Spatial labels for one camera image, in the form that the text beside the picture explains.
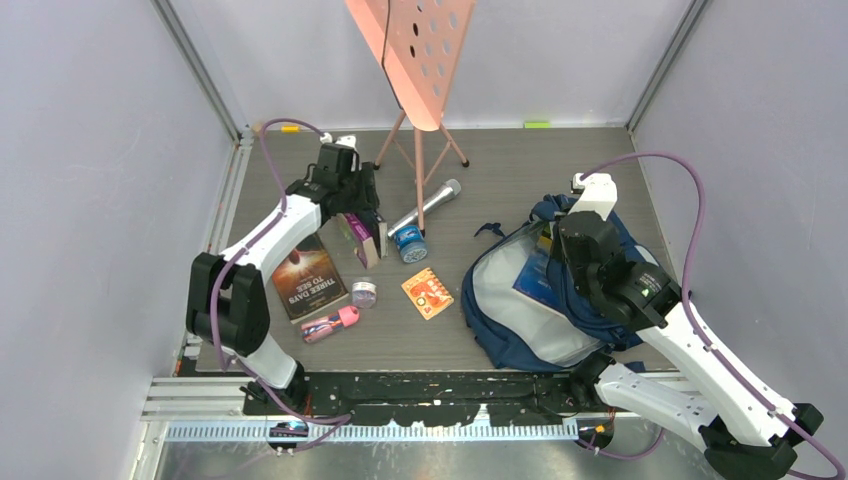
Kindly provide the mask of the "purple Treehouse book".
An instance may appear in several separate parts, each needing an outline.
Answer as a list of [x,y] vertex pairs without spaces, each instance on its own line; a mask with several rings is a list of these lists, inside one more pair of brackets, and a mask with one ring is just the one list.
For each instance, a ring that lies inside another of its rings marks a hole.
[[380,255],[370,230],[353,213],[344,213],[336,217],[340,231],[350,242],[353,252],[365,269],[375,267]]

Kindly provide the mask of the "Animal Farm book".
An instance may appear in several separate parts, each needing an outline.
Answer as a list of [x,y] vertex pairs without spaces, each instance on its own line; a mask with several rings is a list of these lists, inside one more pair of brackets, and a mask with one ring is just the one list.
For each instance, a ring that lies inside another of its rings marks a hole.
[[528,233],[530,241],[525,263],[512,284],[512,289],[552,312],[564,312],[559,294],[548,281],[547,267],[552,247],[549,223],[536,225]]

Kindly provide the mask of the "navy blue student backpack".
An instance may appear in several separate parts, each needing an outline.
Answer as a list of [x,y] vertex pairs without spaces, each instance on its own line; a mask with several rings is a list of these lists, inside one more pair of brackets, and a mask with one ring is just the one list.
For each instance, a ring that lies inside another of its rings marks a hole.
[[528,255],[529,231],[542,223],[551,227],[575,202],[564,194],[548,194],[513,232],[504,233],[499,223],[480,228],[498,240],[465,273],[460,300],[466,325],[496,368],[557,372],[576,366],[593,352],[626,351],[642,343],[577,293],[569,270],[554,258],[553,246],[547,277],[564,312],[552,312],[512,289]]

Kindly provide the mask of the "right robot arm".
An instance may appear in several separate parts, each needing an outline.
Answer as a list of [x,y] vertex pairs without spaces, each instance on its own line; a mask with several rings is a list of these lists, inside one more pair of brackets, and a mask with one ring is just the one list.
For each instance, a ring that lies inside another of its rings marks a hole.
[[615,213],[606,173],[578,173],[466,271],[467,326],[498,368],[570,373],[584,410],[637,413],[727,479],[780,479],[823,421],[760,380],[709,329]]

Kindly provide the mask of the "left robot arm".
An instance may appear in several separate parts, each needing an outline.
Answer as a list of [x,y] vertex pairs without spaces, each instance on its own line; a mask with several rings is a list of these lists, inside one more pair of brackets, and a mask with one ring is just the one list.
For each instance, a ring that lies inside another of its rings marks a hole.
[[373,176],[363,167],[356,138],[319,149],[316,166],[245,238],[220,254],[200,253],[191,264],[186,329],[235,356],[266,385],[280,412],[298,412],[307,398],[302,364],[273,339],[266,285],[299,243],[358,200],[373,200]]

